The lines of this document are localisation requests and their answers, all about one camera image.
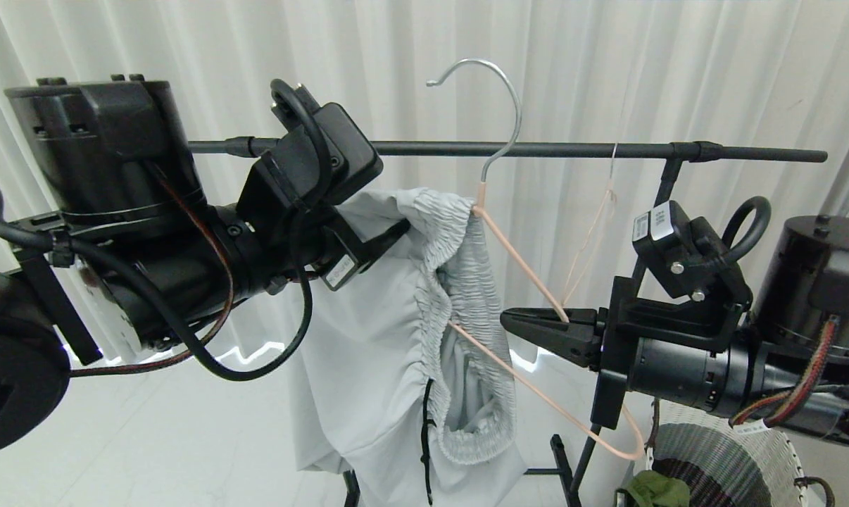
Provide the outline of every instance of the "fabric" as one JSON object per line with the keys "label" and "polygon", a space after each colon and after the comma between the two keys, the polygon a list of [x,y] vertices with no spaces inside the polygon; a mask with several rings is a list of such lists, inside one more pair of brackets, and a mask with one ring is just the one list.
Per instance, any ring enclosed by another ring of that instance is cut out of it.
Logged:
{"label": "fabric", "polygon": [[644,470],[625,487],[640,507],[689,507],[691,489],[685,481]]}
{"label": "fabric", "polygon": [[296,464],[353,468],[369,507],[427,505],[423,461],[440,506],[495,505],[524,474],[512,376],[447,327],[452,318],[510,362],[471,208],[430,189],[361,192],[340,208],[363,240],[402,218],[412,225],[340,291],[316,283],[312,324],[289,362]]}

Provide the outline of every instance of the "white floor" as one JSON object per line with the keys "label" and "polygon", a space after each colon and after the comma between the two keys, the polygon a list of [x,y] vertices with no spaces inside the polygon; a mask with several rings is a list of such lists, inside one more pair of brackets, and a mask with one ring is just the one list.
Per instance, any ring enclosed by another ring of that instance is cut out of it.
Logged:
{"label": "white floor", "polygon": [[[75,380],[44,424],[0,452],[0,507],[341,506],[339,476],[294,470],[286,377],[275,372],[231,383],[190,361],[150,375]],[[541,356],[531,378],[588,418],[592,373]],[[628,401],[646,423],[648,398],[630,394]],[[553,466],[549,440],[560,433],[574,465],[583,442],[578,431],[527,389],[519,389],[519,408],[518,443],[528,464]],[[627,430],[608,436],[621,449],[633,445]],[[849,450],[823,445],[805,456],[800,448],[812,472],[830,478],[837,475],[834,466],[843,465],[849,474]],[[843,458],[821,459],[830,455]],[[582,488],[584,504],[610,505],[626,469],[598,447]],[[849,501],[844,482],[838,495]],[[524,476],[503,505],[563,506],[560,482]]]}

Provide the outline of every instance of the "metal hanger hook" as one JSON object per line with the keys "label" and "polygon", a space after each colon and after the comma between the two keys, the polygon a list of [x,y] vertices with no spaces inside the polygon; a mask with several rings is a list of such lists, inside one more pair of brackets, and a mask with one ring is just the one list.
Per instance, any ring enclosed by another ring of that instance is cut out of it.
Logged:
{"label": "metal hanger hook", "polygon": [[499,68],[499,66],[494,62],[484,60],[483,58],[463,58],[462,60],[454,63],[450,68],[447,68],[447,70],[444,71],[443,76],[441,76],[438,80],[427,80],[425,81],[425,84],[428,87],[441,86],[446,78],[450,77],[450,74],[453,74],[453,72],[456,71],[456,68],[469,63],[487,67],[489,70],[492,70],[494,74],[498,75],[505,83],[505,88],[509,90],[509,95],[512,96],[512,102],[515,104],[515,128],[512,129],[512,137],[509,138],[509,142],[506,142],[502,148],[500,148],[495,154],[490,155],[488,160],[484,161],[484,167],[482,168],[482,183],[484,183],[486,182],[486,171],[490,168],[490,164],[492,164],[497,158],[508,153],[508,151],[512,148],[512,145],[515,144],[515,141],[518,140],[518,132],[521,132],[522,129],[522,102],[518,99],[518,93],[515,92],[515,87],[512,86],[512,81],[509,80],[509,77],[506,77],[502,68]]}

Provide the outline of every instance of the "black cable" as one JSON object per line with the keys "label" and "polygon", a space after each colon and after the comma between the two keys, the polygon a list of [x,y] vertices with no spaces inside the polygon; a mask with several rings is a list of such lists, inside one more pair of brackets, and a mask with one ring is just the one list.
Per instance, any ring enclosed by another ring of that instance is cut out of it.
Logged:
{"label": "black cable", "polygon": [[[51,250],[52,240],[48,233],[25,231],[19,227],[15,227],[15,225],[8,224],[8,222],[2,218],[2,211],[3,199],[2,192],[0,192],[0,238],[9,241],[9,243],[28,246],[42,251]],[[167,301],[165,301],[165,297],[163,293],[158,290],[158,287],[146,278],[144,274],[134,269],[134,266],[131,266],[131,264],[126,263],[118,256],[115,256],[115,254],[111,253],[111,251],[107,251],[102,247],[96,246],[95,244],[89,243],[88,241],[84,241],[80,238],[71,238],[71,250],[73,250],[75,254],[83,256],[90,262],[100,264],[100,266],[103,266],[106,269],[117,272],[119,276],[121,276],[121,278],[124,279],[129,286],[131,286],[134,292],[136,292],[141,298],[145,299],[151,307],[156,308],[158,314],[160,314],[166,324],[168,324],[168,327],[171,328],[175,336],[179,338],[181,343],[187,346],[190,353],[193,353],[193,356],[195,356],[199,363],[201,363],[202,366],[205,366],[208,371],[230,381],[250,381],[266,375],[266,373],[270,373],[277,368],[277,366],[282,365],[283,362],[285,362],[299,347],[299,344],[306,336],[306,331],[308,331],[309,323],[312,320],[312,287],[309,285],[306,270],[303,269],[301,264],[302,260],[300,260],[298,255],[299,240],[302,235],[302,222],[303,215],[300,213],[296,214],[289,233],[290,258],[296,267],[296,278],[298,278],[299,285],[302,288],[303,304],[305,304],[302,321],[300,322],[299,329],[296,331],[293,340],[287,344],[287,348],[284,349],[279,356],[275,357],[267,365],[248,372],[232,370],[222,365],[222,363],[219,363],[218,360],[216,360],[215,357],[206,350],[199,338],[196,338],[196,335],[190,331],[187,322],[185,322],[183,318],[177,314],[177,311],[175,311],[175,309],[171,307]]]}
{"label": "black cable", "polygon": [[296,90],[293,90],[290,84],[282,80],[271,81],[271,97],[276,102],[279,99],[283,100],[290,112],[296,115],[296,119],[306,129],[306,135],[309,136],[312,147],[315,148],[315,157],[318,158],[318,182],[315,183],[308,196],[303,200],[309,208],[312,208],[324,198],[325,193],[331,187],[331,151],[327,148],[325,135],[322,134],[318,122],[312,119],[312,115],[309,114],[302,100],[296,95]]}
{"label": "black cable", "polygon": [[[750,223],[747,234],[744,234],[741,240],[737,241],[737,244],[731,247],[731,242],[734,241],[737,230],[741,228],[744,219],[747,218],[747,215],[750,215],[751,211],[755,211],[756,213],[753,215],[753,221]],[[740,205],[740,208],[737,208],[737,211],[731,216],[731,220],[728,221],[728,225],[724,228],[722,242],[729,247],[728,251],[722,253],[721,256],[715,256],[711,259],[686,263],[685,267],[711,268],[718,266],[724,268],[737,263],[737,261],[741,260],[746,254],[749,254],[750,250],[753,250],[753,247],[759,243],[762,235],[765,234],[765,230],[769,227],[769,221],[771,219],[772,205],[769,204],[769,199],[763,198],[763,196],[754,196],[747,199]]]}
{"label": "black cable", "polygon": [[834,490],[831,485],[821,477],[798,477],[794,479],[794,485],[797,487],[810,487],[810,484],[818,484],[824,490],[824,505],[826,507],[834,507]]}

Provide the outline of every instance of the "laundry basket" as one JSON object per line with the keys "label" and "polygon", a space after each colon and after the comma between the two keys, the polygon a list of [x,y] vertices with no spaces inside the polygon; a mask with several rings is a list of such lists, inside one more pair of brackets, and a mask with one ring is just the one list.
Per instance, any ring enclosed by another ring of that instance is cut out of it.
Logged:
{"label": "laundry basket", "polygon": [[807,507],[797,451],[778,430],[738,435],[727,420],[660,402],[660,426],[647,469],[691,488],[691,506]]}

